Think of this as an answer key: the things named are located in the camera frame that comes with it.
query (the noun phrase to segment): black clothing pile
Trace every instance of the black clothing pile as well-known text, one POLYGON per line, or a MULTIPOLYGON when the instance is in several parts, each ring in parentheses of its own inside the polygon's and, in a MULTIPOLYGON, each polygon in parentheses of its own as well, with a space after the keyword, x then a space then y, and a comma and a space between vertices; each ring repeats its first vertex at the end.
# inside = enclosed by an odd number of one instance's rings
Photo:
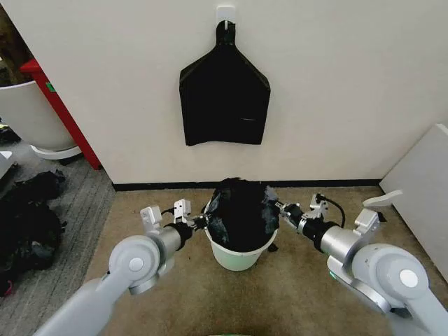
POLYGON ((47 201, 60 196, 64 181, 61 171, 43 172, 16 182, 0 199, 0 296, 10 293, 19 274, 52 265, 66 223, 47 201))
POLYGON ((221 181, 205 211, 211 238, 231 251, 259 249, 279 228, 277 200, 274 190, 259 182, 240 178, 221 181))
POLYGON ((20 137, 7 124, 3 124, 0 118, 0 144, 10 144, 20 141, 20 137))

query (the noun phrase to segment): white pot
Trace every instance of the white pot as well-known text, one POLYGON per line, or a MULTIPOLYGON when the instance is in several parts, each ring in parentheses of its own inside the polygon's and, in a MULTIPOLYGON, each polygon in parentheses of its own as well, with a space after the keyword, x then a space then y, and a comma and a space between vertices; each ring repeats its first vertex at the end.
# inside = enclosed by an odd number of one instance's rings
POLYGON ((0 87, 0 117, 20 137, 44 151, 65 151, 76 143, 35 81, 0 87))

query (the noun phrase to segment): black plastic bag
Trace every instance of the black plastic bag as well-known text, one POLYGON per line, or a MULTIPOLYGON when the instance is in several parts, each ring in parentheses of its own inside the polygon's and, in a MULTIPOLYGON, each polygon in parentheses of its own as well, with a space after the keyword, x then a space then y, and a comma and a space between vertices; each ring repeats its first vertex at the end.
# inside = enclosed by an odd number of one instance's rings
POLYGON ((206 209, 211 238, 236 252, 259 249, 279 228, 277 200, 274 190, 259 182, 221 181, 206 209))
POLYGON ((261 144, 270 84, 237 49, 235 24, 222 21, 216 45, 181 71, 183 131, 188 146, 206 141, 261 144))

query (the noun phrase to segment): white panel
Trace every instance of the white panel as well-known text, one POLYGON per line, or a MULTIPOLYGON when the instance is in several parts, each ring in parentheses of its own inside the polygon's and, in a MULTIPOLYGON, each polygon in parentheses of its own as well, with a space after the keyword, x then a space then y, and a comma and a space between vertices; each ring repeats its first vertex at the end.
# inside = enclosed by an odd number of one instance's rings
POLYGON ((185 146, 180 70, 220 1, 1 0, 115 183, 378 179, 448 118, 448 1, 230 0, 270 81, 261 146, 185 146))
POLYGON ((448 281, 448 129, 433 126, 380 183, 448 281))

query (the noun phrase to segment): beige carpet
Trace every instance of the beige carpet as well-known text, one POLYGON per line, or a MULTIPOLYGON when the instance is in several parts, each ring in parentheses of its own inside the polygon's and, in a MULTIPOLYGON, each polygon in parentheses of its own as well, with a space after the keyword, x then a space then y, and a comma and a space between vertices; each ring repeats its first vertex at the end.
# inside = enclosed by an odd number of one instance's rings
MULTIPOLYGON (((346 211, 347 227, 361 211, 361 202, 381 195, 379 188, 278 188, 284 202, 308 206, 312 193, 321 191, 346 211)), ((119 192, 85 280, 107 271, 115 244, 143 230, 139 210, 158 204, 172 207, 187 198, 197 213, 212 190, 161 190, 119 192)), ((329 219, 340 220, 330 208, 329 219)), ((412 233, 391 208, 376 241, 395 244, 423 263, 431 287, 448 305, 448 287, 412 233)), ((281 223, 276 238, 279 250, 264 253, 244 272, 222 268, 203 232, 196 232, 176 254, 176 265, 152 290, 138 296, 123 295, 117 303, 105 335, 390 335, 385 318, 367 307, 332 279, 326 257, 307 238, 281 223)))

